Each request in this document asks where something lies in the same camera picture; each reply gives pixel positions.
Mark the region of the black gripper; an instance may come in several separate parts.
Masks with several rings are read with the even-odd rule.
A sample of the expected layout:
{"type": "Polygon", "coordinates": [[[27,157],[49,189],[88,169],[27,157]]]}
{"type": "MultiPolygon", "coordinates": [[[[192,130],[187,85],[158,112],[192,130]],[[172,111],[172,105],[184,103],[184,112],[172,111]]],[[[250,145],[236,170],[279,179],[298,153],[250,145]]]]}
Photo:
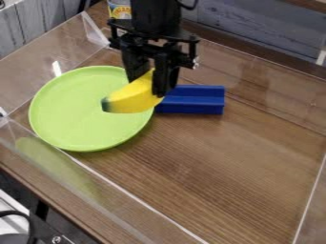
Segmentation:
{"type": "Polygon", "coordinates": [[[194,69],[198,65],[199,37],[182,27],[139,31],[130,19],[109,19],[108,26],[109,46],[122,52],[128,82],[150,71],[152,61],[152,94],[163,97],[176,86],[179,68],[194,69]]]}

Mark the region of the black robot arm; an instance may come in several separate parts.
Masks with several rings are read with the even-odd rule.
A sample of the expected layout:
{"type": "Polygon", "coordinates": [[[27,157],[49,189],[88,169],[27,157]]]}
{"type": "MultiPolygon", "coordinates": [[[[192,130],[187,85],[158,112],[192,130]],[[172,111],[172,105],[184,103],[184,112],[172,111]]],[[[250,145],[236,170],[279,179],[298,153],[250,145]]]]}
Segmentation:
{"type": "Polygon", "coordinates": [[[122,52],[128,82],[150,71],[151,93],[163,97],[176,86],[179,69],[196,66],[199,37],[180,26],[182,8],[191,6],[179,0],[131,0],[131,18],[109,18],[111,47],[122,52]]]}

